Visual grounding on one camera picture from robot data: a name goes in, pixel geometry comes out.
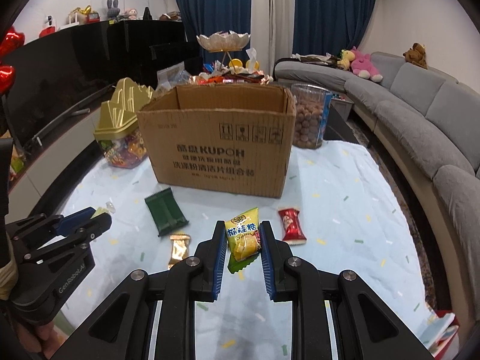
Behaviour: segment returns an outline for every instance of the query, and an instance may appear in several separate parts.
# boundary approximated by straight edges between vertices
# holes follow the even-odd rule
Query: gold candy wrapper
[[[228,269],[238,272],[258,257],[261,249],[258,232],[258,208],[253,208],[225,222],[231,252]]]
[[[169,262],[169,269],[179,261],[188,257],[188,244],[190,236],[188,234],[172,234],[170,239],[173,242],[172,257]]]

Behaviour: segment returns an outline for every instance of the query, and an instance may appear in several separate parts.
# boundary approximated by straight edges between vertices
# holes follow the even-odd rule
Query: sofa cushion
[[[375,114],[430,179],[443,165],[455,165],[472,176],[475,174],[452,141],[422,115],[389,101],[378,104]]]
[[[361,80],[349,71],[297,61],[279,62],[275,67],[275,78],[312,83],[337,92],[345,91],[344,85],[348,79]]]
[[[460,149],[474,169],[480,167],[480,94],[446,81],[438,91],[426,119]]]
[[[473,93],[475,96],[478,95],[478,92],[473,90],[471,87],[469,87],[467,84],[463,83],[463,82],[459,82],[458,83],[458,86],[460,88],[462,88],[464,91],[467,91],[469,93]]]
[[[444,71],[435,69],[434,67],[431,67],[431,66],[428,66],[428,69],[429,69],[429,71],[432,71],[432,72],[438,74],[439,76],[443,77],[447,81],[458,84],[458,80],[454,76],[450,76],[450,74],[445,73]]]
[[[370,60],[383,76],[380,85],[388,90],[392,86],[398,71],[406,63],[405,58],[402,56],[385,54],[383,52],[372,53]]]
[[[372,113],[382,101],[390,101],[405,107],[406,109],[421,115],[416,109],[390,93],[386,88],[370,80],[348,79],[345,82],[345,92],[353,99],[365,105]]]
[[[480,318],[480,180],[462,169],[441,167],[433,184],[447,207],[460,239],[472,284],[477,319]]]
[[[429,70],[403,64],[393,81],[390,92],[425,115],[445,78]]]

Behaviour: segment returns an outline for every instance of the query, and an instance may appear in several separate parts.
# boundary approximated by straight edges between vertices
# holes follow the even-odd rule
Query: red heart balloon
[[[15,82],[15,68],[0,66],[0,95],[8,91]]]
[[[9,52],[18,49],[25,43],[25,34],[23,32],[15,32],[15,28],[10,27],[7,34],[0,43],[0,58]]]

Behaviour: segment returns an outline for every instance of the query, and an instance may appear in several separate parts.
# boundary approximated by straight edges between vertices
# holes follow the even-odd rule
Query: gray sectional sofa
[[[374,52],[381,84],[330,67],[279,62],[280,83],[344,92],[415,192],[437,240],[464,342],[480,321],[480,94],[436,69]]]

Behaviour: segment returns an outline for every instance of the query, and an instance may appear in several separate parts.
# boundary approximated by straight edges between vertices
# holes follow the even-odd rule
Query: person's hand
[[[35,326],[32,334],[28,329],[17,321],[13,321],[18,340],[27,352],[43,352],[46,358],[50,359],[60,347],[61,342],[57,332],[53,330],[53,322],[45,326]]]

